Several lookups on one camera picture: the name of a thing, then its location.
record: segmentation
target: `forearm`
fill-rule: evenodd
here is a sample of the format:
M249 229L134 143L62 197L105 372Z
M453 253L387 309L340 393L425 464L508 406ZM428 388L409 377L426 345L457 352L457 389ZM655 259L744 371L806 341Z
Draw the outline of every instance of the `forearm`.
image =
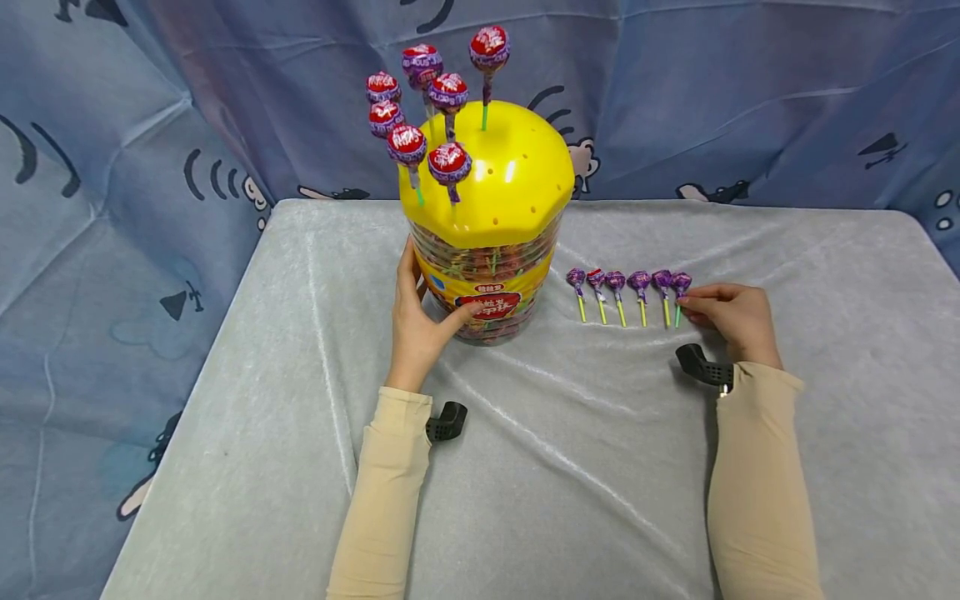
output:
M330 573L328 600L402 600L429 464L430 396L381 388L364 430L356 487Z
M785 372L738 363L732 393L717 401L708 529L729 600L823 598L793 424L802 388Z

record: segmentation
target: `yellow lid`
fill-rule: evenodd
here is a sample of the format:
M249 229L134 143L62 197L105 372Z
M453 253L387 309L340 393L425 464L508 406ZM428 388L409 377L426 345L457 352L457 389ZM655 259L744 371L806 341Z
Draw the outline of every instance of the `yellow lid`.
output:
M482 119L481 102L469 102L457 114L457 141L473 159L470 174L457 184L459 204L450 204L446 186L433 179L425 159L420 164L420 206L406 167L399 167L400 202L407 218L455 248L529 242L573 193L573 162L553 126L509 102L490 103L485 132ZM446 142L442 114L420 130L430 151Z

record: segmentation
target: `gray velvet tablecloth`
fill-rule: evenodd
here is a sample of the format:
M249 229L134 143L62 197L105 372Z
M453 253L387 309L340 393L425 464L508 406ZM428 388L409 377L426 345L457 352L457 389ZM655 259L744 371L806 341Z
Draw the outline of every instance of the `gray velvet tablecloth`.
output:
M390 358L407 225L391 202L276 210L104 592L310 599ZM454 342L427 381L469 408L423 488L412 599L698 598L714 391L674 349L715 337L581 324L573 266L767 288L830 598L960 589L960 284L909 217L689 201L575 204L530 327Z

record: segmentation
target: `lollipop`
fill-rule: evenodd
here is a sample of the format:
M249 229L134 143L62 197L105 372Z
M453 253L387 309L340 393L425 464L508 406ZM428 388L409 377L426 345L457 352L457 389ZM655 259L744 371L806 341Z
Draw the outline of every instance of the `lollipop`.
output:
M594 269L587 273L587 283L590 284L590 287L593 288L593 293L596 294L597 304L600 306L600 321L603 324L607 324L607 311L604 310L603 304L607 301L603 297L603 293L600 291L600 288L603 287L604 282L607 280L607 275L600 269Z
M470 167L473 166L473 160L464 147L457 142L438 146L430 153L427 166L430 167L430 174L434 179L446 186L446 191L450 194L450 204L459 204L457 183L467 178Z
M387 136L387 152L390 158L402 164L410 172L410 187L417 191L417 200L423 206L418 169L426 156L426 137L412 125L398 125Z
M483 131L487 130L487 106L493 96L493 73L510 59L510 38L499 25L484 27L470 41L470 61L483 73Z
M680 327L680 302L679 300L686 296L686 290L690 289L690 284L693 283L693 277L687 275L683 271L673 274L673 291L676 292L676 304L677 311L673 315L673 326L674 328Z
M661 269L653 274L654 286L660 292L663 299L663 320L666 326L670 326L670 301L667 299L667 292L670 290L670 284L673 283L673 276L666 269Z
M377 137L386 139L390 131L397 125L403 125L403 111L395 103L384 100L370 107L370 131Z
M430 82L443 74L444 59L430 44L419 44L403 51L400 64L403 66L403 73L407 76L410 86L423 95L427 116L433 116L433 107L430 105L426 90Z
M636 271L627 277L627 285L636 290L636 303L640 305L640 318L647 326L647 286L653 279L646 271Z
M584 290L580 286L584 284L586 278L587 274L584 273L583 269L570 269L570 272L566 274L566 282L572 285L577 292L577 301L580 302L580 320L584 323L587 322L587 313L584 312Z
M371 104L383 102L384 100L399 102L401 93L400 85L396 82L396 78L390 73L380 71L367 78L367 100L369 100Z
M456 73L444 73L430 85L430 101L434 108L442 112L446 122L446 141L452 142L453 122L457 113L467 103L469 91L467 84Z
M607 285L613 290L613 297L616 299L616 309L620 311L620 324L627 326L627 318L623 316L623 299L620 298L620 290L627 283L627 278L619 271L610 271L607 273Z

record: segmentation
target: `black clamp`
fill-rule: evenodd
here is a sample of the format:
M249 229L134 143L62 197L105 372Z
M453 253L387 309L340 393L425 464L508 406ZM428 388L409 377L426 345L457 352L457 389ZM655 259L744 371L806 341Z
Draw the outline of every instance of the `black clamp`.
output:
M677 348L677 360L686 374L697 381L720 388L720 396L726 396L733 389L733 365L709 362L699 344L687 344Z
M439 417L431 417L426 422L426 439L430 443L452 440L464 430L467 420L467 407L459 402L448 402Z

